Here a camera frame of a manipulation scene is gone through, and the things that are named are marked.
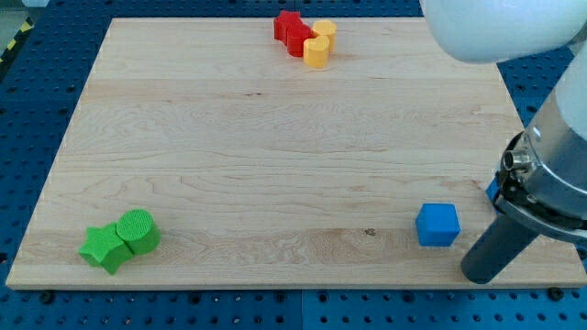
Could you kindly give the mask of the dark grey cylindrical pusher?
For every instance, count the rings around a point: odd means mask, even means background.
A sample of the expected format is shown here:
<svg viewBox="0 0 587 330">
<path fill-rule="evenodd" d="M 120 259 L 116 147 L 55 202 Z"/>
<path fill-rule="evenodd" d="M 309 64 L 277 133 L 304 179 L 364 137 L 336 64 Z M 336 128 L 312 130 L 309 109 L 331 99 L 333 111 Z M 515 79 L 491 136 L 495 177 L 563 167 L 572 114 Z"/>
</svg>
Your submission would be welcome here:
<svg viewBox="0 0 587 330">
<path fill-rule="evenodd" d="M 506 214 L 498 214 L 460 263 L 465 278 L 486 284 L 538 236 Z"/>
</svg>

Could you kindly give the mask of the silver tool flange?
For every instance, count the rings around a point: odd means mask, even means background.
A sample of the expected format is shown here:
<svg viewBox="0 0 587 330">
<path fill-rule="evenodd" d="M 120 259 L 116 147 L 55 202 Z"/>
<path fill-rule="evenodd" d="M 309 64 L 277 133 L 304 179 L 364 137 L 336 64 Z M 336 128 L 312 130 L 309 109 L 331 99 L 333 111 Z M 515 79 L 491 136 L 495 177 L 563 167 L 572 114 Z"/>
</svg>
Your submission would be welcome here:
<svg viewBox="0 0 587 330">
<path fill-rule="evenodd" d="M 540 235 L 586 242 L 586 135 L 568 124 L 555 93 L 504 151 L 497 208 Z"/>
</svg>

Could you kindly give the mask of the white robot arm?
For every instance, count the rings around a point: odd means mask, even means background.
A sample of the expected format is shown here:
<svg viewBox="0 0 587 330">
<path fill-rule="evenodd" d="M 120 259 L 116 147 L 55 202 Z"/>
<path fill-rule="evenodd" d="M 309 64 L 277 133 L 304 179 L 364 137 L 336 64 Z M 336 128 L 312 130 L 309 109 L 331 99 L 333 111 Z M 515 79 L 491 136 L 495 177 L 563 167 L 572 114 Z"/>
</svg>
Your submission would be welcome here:
<svg viewBox="0 0 587 330">
<path fill-rule="evenodd" d="M 586 4 L 582 0 L 426 0 L 438 45 L 456 60 L 496 63 L 581 45 L 495 173 L 495 220 L 460 266 L 491 281 L 537 236 L 586 240 Z"/>
</svg>

